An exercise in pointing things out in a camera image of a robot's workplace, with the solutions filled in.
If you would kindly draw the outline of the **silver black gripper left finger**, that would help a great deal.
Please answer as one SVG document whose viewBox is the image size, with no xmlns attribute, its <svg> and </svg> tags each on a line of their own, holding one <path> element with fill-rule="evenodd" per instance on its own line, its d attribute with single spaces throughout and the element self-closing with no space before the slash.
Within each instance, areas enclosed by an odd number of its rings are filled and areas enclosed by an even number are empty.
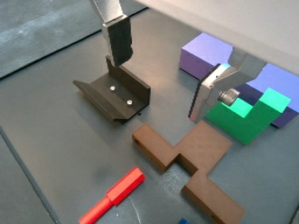
<svg viewBox="0 0 299 224">
<path fill-rule="evenodd" d="M 111 63 L 122 66 L 133 57 L 131 21 L 119 0 L 89 0 L 103 21 L 102 30 L 107 40 Z"/>
</svg>

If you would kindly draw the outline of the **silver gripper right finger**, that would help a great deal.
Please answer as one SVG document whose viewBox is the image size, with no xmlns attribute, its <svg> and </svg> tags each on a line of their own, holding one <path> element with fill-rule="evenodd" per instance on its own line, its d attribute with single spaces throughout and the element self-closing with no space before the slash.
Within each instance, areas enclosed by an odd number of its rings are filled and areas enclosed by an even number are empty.
<svg viewBox="0 0 299 224">
<path fill-rule="evenodd" d="M 233 48 L 229 64 L 221 64 L 205 76 L 197 87 L 189 117 L 198 123 L 218 102 L 231 105 L 240 97 L 236 87 L 253 81 L 266 62 L 237 47 Z"/>
</svg>

